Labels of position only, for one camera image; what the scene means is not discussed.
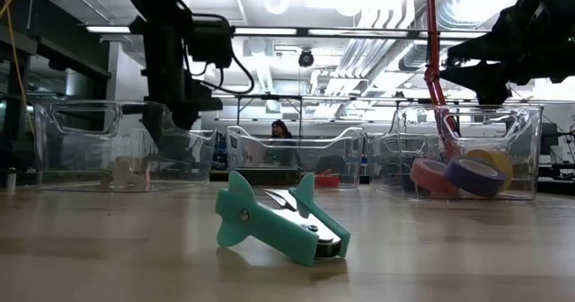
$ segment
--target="ceiling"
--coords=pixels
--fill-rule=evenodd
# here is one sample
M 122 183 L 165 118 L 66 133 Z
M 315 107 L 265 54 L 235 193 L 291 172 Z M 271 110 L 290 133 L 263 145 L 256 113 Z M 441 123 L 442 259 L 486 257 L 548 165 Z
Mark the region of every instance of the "ceiling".
M 137 11 L 129 0 L 50 1 L 64 8 L 86 25 L 127 25 L 137 16 Z M 194 13 L 221 14 L 236 26 L 422 30 L 427 28 L 424 0 L 182 1 Z M 282 2 L 286 2 L 285 12 L 274 14 Z M 490 29 L 499 11 L 515 2 L 516 0 L 491 0 L 489 3 L 485 3 L 484 0 L 438 0 L 440 11 L 438 24 L 441 30 Z M 123 41 L 124 50 L 143 64 L 141 38 L 132 36 L 124 38 Z M 251 43 L 248 38 L 233 40 L 236 55 L 256 76 L 261 85 L 256 92 L 285 93 L 280 86 L 288 85 L 287 81 L 292 81 L 298 85 L 296 90 L 314 94 L 358 93 L 362 96 L 389 96 L 396 91 L 416 94 L 419 90 L 420 96 L 426 96 L 426 86 L 420 74 L 425 64 L 425 46 L 420 43 L 416 45 L 409 40 L 281 37 L 265 41 L 268 56 L 256 58 L 250 54 Z M 312 67 L 301 68 L 297 64 L 301 49 L 312 50 L 315 58 Z M 348 84 L 330 86 L 331 77 L 344 76 L 357 80 Z M 218 72 L 215 69 L 210 68 L 207 71 L 207 80 L 216 81 L 218 78 Z M 224 85 L 245 87 L 247 81 L 238 66 L 232 65 L 226 70 Z M 459 91 L 463 93 L 465 91 L 453 84 L 444 84 L 444 87 L 449 89 L 449 93 L 453 96 L 460 96 Z

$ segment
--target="wooden table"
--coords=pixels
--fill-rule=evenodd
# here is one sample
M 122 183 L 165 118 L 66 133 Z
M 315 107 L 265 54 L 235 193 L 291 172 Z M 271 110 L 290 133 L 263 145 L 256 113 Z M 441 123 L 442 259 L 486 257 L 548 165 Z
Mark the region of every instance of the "wooden table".
M 0 301 L 573 301 L 575 200 L 317 201 L 348 258 L 294 264 L 248 238 L 218 249 L 216 190 L 0 197 Z

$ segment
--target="yellow tape roll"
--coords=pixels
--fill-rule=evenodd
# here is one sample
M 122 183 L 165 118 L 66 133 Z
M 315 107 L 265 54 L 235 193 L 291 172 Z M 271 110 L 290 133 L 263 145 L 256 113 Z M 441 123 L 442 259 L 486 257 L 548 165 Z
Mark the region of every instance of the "yellow tape roll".
M 488 164 L 489 166 L 497 168 L 498 170 L 502 171 L 505 174 L 505 176 L 507 176 L 507 180 L 503 185 L 503 190 L 509 188 L 511 181 L 513 180 L 513 166 L 511 165 L 511 162 L 505 156 L 505 154 L 495 150 L 478 149 L 470 151 L 465 156 L 469 158 L 476 158 L 483 160 L 483 162 Z

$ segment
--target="tape roll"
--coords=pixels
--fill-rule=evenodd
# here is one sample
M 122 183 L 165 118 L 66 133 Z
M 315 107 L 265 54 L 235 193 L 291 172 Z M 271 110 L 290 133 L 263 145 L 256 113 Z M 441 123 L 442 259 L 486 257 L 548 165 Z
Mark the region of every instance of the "tape roll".
M 426 158 L 417 158 L 411 167 L 411 180 L 421 188 L 446 197 L 455 197 L 457 187 L 446 177 L 447 165 Z
M 503 191 L 503 185 L 508 179 L 497 168 L 468 157 L 451 159 L 446 177 L 456 187 L 490 199 Z
M 511 165 L 505 154 L 495 150 L 472 150 L 465 156 L 483 161 L 487 165 L 502 171 L 507 177 L 505 184 L 503 184 L 503 190 L 505 191 L 509 188 L 511 181 L 513 181 L 513 165 Z

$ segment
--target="red object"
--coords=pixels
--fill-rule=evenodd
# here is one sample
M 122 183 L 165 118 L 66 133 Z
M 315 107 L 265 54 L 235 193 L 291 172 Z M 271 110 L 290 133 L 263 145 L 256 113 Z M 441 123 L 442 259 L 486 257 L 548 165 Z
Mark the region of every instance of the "red object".
M 338 176 L 315 176 L 315 187 L 329 187 L 336 188 L 340 186 L 340 178 Z
M 439 32 L 438 22 L 436 19 L 436 2 L 435 0 L 427 0 L 428 7 L 428 64 L 425 70 L 425 82 L 428 85 L 429 96 L 431 102 L 435 105 L 446 105 L 446 98 L 441 90 L 439 83 Z M 453 135 L 449 130 L 445 129 L 443 121 L 440 118 L 440 112 L 436 111 L 436 123 L 438 125 L 439 135 L 443 140 L 446 149 L 447 159 L 454 155 L 460 155 L 458 148 L 454 148 Z M 447 118 L 448 127 L 454 132 L 458 132 L 456 123 L 453 117 Z
M 440 194 L 441 197 L 455 197 L 457 188 L 445 175 L 447 165 L 425 158 L 417 158 L 411 167 L 411 180 L 417 186 L 431 192 Z

